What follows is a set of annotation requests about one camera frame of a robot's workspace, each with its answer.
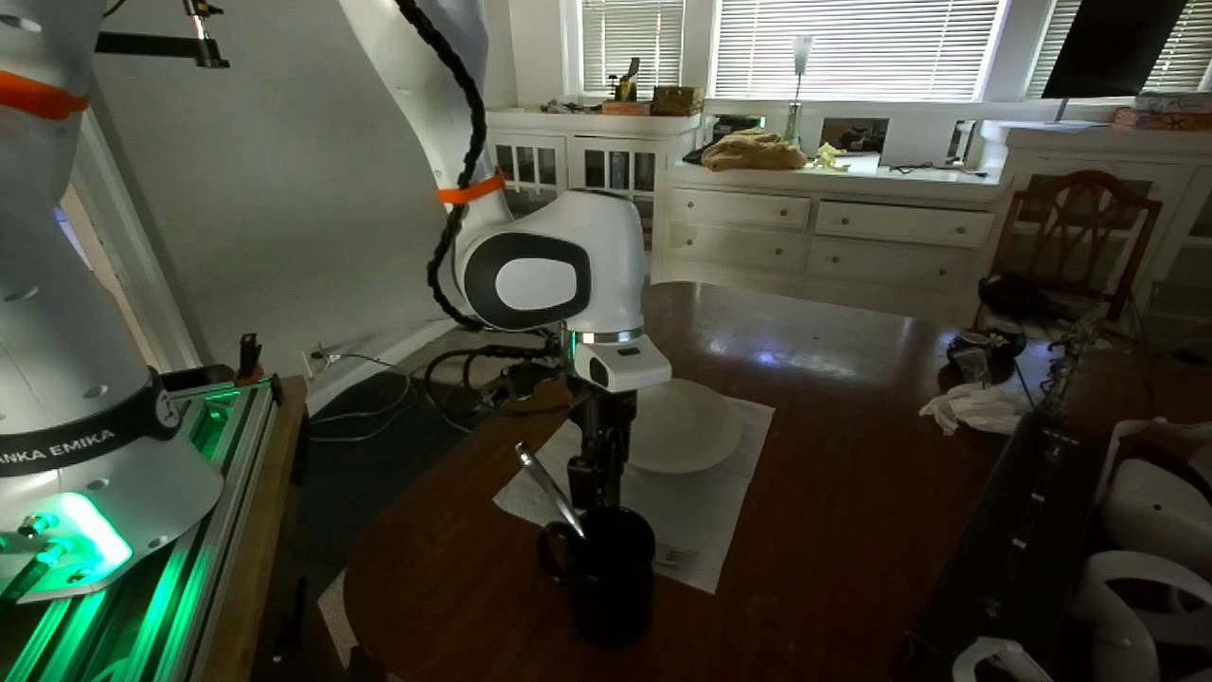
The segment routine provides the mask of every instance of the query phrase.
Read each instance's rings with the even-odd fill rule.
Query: orange ring
[[[73,92],[55,92],[15,71],[0,71],[0,107],[23,108],[47,122],[64,122],[88,108],[88,97],[77,97]]]
[[[453,191],[438,191],[438,201],[443,203],[469,203],[469,201],[477,201],[477,196],[487,196],[487,193],[501,193],[502,191],[502,175],[493,175],[493,178],[481,178],[481,183],[473,183],[473,187],[453,187]]]

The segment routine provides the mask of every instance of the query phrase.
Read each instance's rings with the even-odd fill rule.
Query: white cloth
[[[737,398],[727,398],[727,405],[745,423],[731,460],[695,475],[651,475],[627,466],[621,476],[621,502],[639,513],[655,534],[655,572],[708,595],[718,588],[722,558],[771,420],[767,405]],[[563,466],[577,448],[577,423],[560,423],[560,433],[538,452],[538,463],[560,482],[560,490],[567,490]],[[557,518],[553,502],[526,475],[515,475],[493,500],[531,523]]]
[[[1019,383],[958,383],[945,395],[921,405],[918,417],[930,417],[944,437],[951,437],[958,423],[977,433],[1014,433],[1021,414],[1029,409]]]

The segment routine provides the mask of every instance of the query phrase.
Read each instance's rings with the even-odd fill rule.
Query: black mug
[[[624,506],[587,513],[581,526],[584,538],[567,523],[548,523],[538,538],[538,561],[567,588],[587,641],[636,641],[651,621],[655,534],[644,514]]]

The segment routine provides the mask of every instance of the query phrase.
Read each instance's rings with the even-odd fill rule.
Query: dark wooden table
[[[403,679],[892,679],[904,629],[958,542],[998,437],[940,437],[945,329],[699,285],[649,290],[675,374],[775,409],[717,595],[658,581],[651,631],[594,649],[538,572],[533,526],[493,492],[515,441],[560,414],[501,417],[406,490],[360,538],[345,606],[360,649]],[[1073,423],[1207,417],[1207,370],[1092,352]]]

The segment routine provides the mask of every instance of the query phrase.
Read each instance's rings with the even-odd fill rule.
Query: window
[[[1188,0],[1144,92],[1194,92],[1200,86],[1207,68],[1212,68],[1212,0]]]
[[[682,84],[682,0],[584,0],[581,44],[584,92],[608,92],[632,55],[639,55],[639,92]]]
[[[1044,28],[1044,42],[1036,54],[1036,68],[1029,77],[1029,96],[1041,96],[1049,71],[1062,55],[1062,44],[1075,23],[1079,0],[1057,0],[1053,19]],[[1144,84],[1144,92],[1194,92],[1200,86],[1212,59],[1212,0],[1188,0]]]
[[[718,0],[717,97],[973,97],[998,0]]]

